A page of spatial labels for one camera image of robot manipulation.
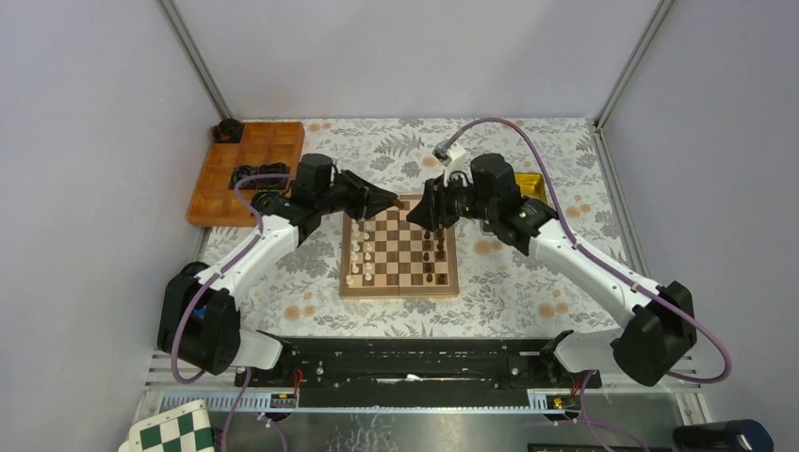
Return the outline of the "gold metal tin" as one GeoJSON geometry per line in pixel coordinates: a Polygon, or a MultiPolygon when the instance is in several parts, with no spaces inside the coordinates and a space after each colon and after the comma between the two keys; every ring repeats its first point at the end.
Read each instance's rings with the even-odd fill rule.
{"type": "Polygon", "coordinates": [[[516,191],[520,197],[535,199],[547,204],[546,179],[542,174],[516,172],[514,181],[517,186],[516,191]]]}

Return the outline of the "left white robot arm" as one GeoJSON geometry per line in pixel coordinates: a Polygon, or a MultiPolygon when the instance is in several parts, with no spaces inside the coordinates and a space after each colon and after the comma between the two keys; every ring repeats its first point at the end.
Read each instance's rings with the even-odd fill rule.
{"type": "Polygon", "coordinates": [[[289,177],[289,195],[244,205],[256,225],[243,242],[213,265],[186,265],[168,282],[156,341],[169,354],[179,383],[196,381],[181,375],[181,362],[198,368],[201,375],[219,375],[230,367],[256,368],[268,386],[287,383],[293,364],[282,355],[283,341],[243,330],[241,301],[318,228],[323,217],[343,212],[352,219],[371,218],[400,203],[397,194],[350,170],[338,170],[333,159],[321,153],[304,155],[289,177]]]}

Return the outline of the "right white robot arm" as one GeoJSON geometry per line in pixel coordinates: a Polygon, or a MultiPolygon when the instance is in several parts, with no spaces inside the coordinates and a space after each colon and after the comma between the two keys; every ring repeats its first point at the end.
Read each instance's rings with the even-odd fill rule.
{"type": "Polygon", "coordinates": [[[684,286],[660,285],[618,263],[603,268],[593,262],[601,251],[569,236],[560,214],[545,202],[522,195],[512,166],[500,154],[473,159],[469,177],[462,171],[463,156],[443,151],[435,157],[445,169],[426,181],[409,222],[436,231],[461,218],[479,220],[500,242],[576,284],[617,324],[605,331],[565,331],[553,339],[545,348],[549,356],[540,363],[549,386],[562,388],[583,371],[617,368],[652,387],[693,347],[694,326],[674,312],[693,307],[684,286]]]}

